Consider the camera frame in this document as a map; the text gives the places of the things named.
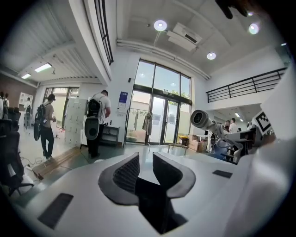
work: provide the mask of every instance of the poster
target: poster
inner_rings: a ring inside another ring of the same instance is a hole
[[[125,108],[127,99],[128,99],[128,93],[124,91],[120,92],[118,108]]]

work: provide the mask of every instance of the recessed light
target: recessed light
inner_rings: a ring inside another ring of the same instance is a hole
[[[255,23],[250,24],[250,26],[249,26],[249,32],[252,35],[257,34],[259,32],[259,26],[257,26]]]
[[[30,77],[31,75],[29,73],[27,73],[26,75],[22,76],[23,79],[27,79],[28,77]]]
[[[210,52],[210,53],[208,53],[207,58],[210,59],[210,60],[213,60],[213,59],[216,58],[216,54],[213,53],[213,52]]]
[[[157,20],[154,23],[154,28],[157,31],[164,31],[167,28],[167,23],[165,21],[163,21],[163,20]]]
[[[35,72],[41,72],[41,71],[43,71],[45,69],[49,69],[49,68],[51,68],[51,65],[49,63],[46,63],[46,64],[42,65],[41,67],[35,69]]]

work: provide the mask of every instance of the white t-shirt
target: white t-shirt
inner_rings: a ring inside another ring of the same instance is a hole
[[[92,99],[95,99],[101,105],[99,111],[99,115],[101,114],[100,124],[104,124],[106,120],[106,108],[111,107],[111,102],[107,96],[101,93],[95,94]]]
[[[25,109],[25,112],[27,112],[27,108],[28,106],[31,106],[31,111],[32,111],[32,104],[31,104],[31,101],[26,101],[25,104],[24,104],[24,109]]]
[[[236,124],[230,124],[229,133],[237,133],[237,125]]]

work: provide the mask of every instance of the jeans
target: jeans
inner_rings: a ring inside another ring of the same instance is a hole
[[[99,126],[99,133],[96,139],[94,140],[86,140],[87,146],[88,146],[88,153],[91,154],[92,158],[96,157],[98,155],[98,149],[99,149],[99,142],[103,136],[103,130],[104,130],[104,124],[100,124]]]
[[[52,149],[54,147],[54,134],[52,133],[52,129],[47,127],[42,127],[40,130],[40,134],[43,152],[46,157],[49,157],[51,156]],[[48,140],[48,150],[46,150],[46,140]]]

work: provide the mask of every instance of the railing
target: railing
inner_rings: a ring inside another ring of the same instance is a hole
[[[286,69],[287,68],[277,69],[207,91],[208,103],[245,94],[272,90],[277,85]]]

